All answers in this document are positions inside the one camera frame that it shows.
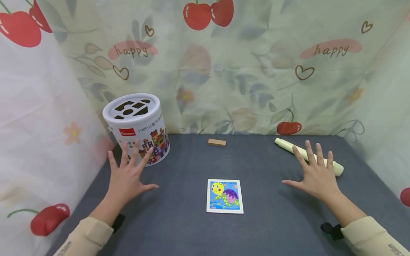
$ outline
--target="curtain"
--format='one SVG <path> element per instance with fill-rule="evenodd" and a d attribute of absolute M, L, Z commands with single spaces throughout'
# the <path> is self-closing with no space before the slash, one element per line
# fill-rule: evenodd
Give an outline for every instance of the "curtain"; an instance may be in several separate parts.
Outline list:
<path fill-rule="evenodd" d="M 44 255 L 113 144 L 37 2 L 0 3 L 0 249 Z"/>
<path fill-rule="evenodd" d="M 342 136 L 410 206 L 406 0 L 1 3 L 10 255 L 44 255 L 113 146 L 102 109 L 130 93 L 158 96 L 170 133 Z M 48 207 L 56 231 L 33 233 Z"/>

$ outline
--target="cylindrical container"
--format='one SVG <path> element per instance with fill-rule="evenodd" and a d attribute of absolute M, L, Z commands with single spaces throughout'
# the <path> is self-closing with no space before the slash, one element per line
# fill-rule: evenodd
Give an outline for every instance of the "cylindrical container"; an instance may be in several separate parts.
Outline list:
<path fill-rule="evenodd" d="M 137 162 L 154 148 L 147 166 L 159 163 L 169 153 L 169 139 L 157 96 L 147 93 L 125 95 L 111 101 L 102 115 L 119 143 L 128 142 L 128 160 L 139 141 Z"/>

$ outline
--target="right hand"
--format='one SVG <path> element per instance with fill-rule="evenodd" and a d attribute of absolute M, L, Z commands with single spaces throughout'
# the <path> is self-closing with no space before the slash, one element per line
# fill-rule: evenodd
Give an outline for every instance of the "right hand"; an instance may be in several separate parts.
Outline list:
<path fill-rule="evenodd" d="M 328 162 L 325 166 L 323 160 L 322 148 L 316 143 L 317 161 L 314 158 L 310 141 L 306 140 L 306 152 L 309 159 L 309 165 L 303 159 L 296 146 L 293 146 L 293 153 L 296 156 L 303 170 L 302 181 L 283 180 L 282 183 L 291 187 L 305 191 L 321 201 L 326 201 L 330 197 L 341 194 L 336 183 L 336 176 L 333 172 L 333 154 L 328 152 Z"/>

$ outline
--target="wooden block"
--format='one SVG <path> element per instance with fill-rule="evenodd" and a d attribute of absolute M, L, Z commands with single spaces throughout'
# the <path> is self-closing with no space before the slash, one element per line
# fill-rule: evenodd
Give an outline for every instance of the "wooden block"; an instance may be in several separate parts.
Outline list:
<path fill-rule="evenodd" d="M 217 146 L 217 147 L 226 147 L 226 141 L 225 140 L 209 139 L 208 140 L 208 145 Z"/>

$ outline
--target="canister lid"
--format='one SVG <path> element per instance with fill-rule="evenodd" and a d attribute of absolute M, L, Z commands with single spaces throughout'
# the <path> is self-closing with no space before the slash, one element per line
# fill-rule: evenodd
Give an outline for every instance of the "canister lid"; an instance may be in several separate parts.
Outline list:
<path fill-rule="evenodd" d="M 102 115 L 106 121 L 135 122 L 155 115 L 159 109 L 160 103 L 157 96 L 148 93 L 135 93 L 111 101 L 103 109 Z"/>

